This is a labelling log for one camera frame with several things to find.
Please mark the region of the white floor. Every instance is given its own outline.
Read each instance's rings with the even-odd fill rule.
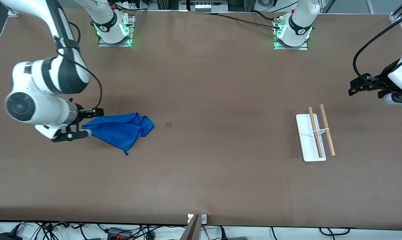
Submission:
[[[10,232],[18,224],[18,222],[0,222],[0,233]],[[102,228],[120,228],[134,229],[138,225],[108,225],[101,224]],[[38,226],[35,223],[24,223],[18,230],[18,236],[24,240],[29,240]],[[220,228],[217,226],[206,226],[209,239],[213,240],[221,237]],[[232,237],[247,237],[248,240],[274,240],[270,227],[232,227],[225,226],[226,235]],[[162,227],[155,230],[156,240],[180,239],[184,228],[167,228]],[[279,228],[274,227],[274,231],[278,240],[328,240],[331,237],[324,236],[318,228]],[[345,230],[333,229],[334,233],[341,233]],[[83,226],[83,232],[88,239],[100,238],[106,240],[107,234],[102,231],[96,224],[87,224]],[[64,228],[59,226],[53,230],[53,233],[59,240],[84,240],[79,229]],[[40,234],[38,240],[42,240],[44,235]],[[351,229],[349,234],[344,236],[336,236],[336,240],[402,240],[402,230],[367,230],[367,229]],[[201,233],[201,240],[208,240],[204,231]]]

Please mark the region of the wooden dowel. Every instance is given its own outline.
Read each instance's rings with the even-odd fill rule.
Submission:
[[[314,112],[312,111],[312,107],[309,107],[309,116],[311,117],[312,131],[316,131],[317,126],[315,125]],[[314,138],[315,138],[315,143],[317,144],[318,156],[320,158],[322,158],[323,150],[321,150],[320,138],[318,137],[318,132],[314,132]]]
[[[324,105],[320,104],[320,108],[321,108],[321,115],[323,116],[324,128],[326,128],[326,135],[327,135],[327,141],[329,142],[330,152],[332,153],[332,156],[335,156],[336,153],[334,152],[334,146],[333,146],[332,136],[330,134],[330,129],[327,129],[327,128],[329,128],[329,123],[327,122],[326,111],[324,110]]]

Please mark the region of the brown table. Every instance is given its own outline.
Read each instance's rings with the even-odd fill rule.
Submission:
[[[44,22],[9,18],[0,39],[0,219],[402,228],[402,107],[349,97],[356,51],[387,15],[319,15],[308,51],[274,50],[269,29],[195,12],[148,12],[130,48],[96,46],[81,9],[82,55],[106,114],[154,130],[129,156],[96,138],[52,143],[3,101],[20,61],[55,56]],[[267,23],[256,14],[234,14]],[[395,27],[359,59],[379,73],[402,55]],[[97,102],[95,81],[74,101]],[[336,157],[302,159],[296,114],[323,103]]]

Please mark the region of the wooden handle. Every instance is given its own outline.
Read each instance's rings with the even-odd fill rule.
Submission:
[[[329,123],[327,122],[326,111],[324,111],[324,105],[320,104],[320,108],[321,108],[321,115],[323,116],[324,128],[326,128],[326,135],[327,135],[327,141],[329,142],[330,152],[332,153],[332,156],[335,156],[336,153],[334,152],[334,146],[332,136],[330,134],[330,129],[327,129],[329,128]]]
[[[315,125],[314,112],[312,111],[312,107],[309,107],[309,116],[311,117],[312,130],[316,131],[317,126]],[[320,138],[318,137],[318,132],[314,132],[314,138],[315,138],[315,143],[317,144],[318,156],[320,158],[322,158],[323,150],[321,150]]]

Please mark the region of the blue cloth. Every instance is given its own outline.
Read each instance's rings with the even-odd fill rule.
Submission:
[[[126,156],[137,138],[146,137],[153,128],[152,121],[147,116],[139,117],[137,112],[97,117],[82,126],[90,129],[94,137],[124,151]]]

